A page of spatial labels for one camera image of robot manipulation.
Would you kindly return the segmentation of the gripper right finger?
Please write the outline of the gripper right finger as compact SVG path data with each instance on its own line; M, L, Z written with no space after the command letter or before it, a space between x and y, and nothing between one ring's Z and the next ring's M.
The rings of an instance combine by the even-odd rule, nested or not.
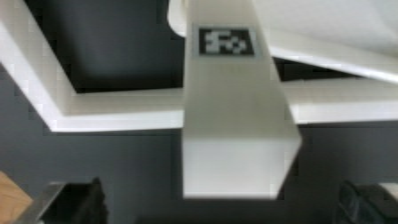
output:
M398 224L398 183L340 183L333 224Z

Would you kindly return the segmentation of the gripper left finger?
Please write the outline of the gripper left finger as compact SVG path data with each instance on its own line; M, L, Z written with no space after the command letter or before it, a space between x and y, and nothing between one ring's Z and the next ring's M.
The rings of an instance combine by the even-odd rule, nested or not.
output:
M51 182L12 224L108 224L99 179Z

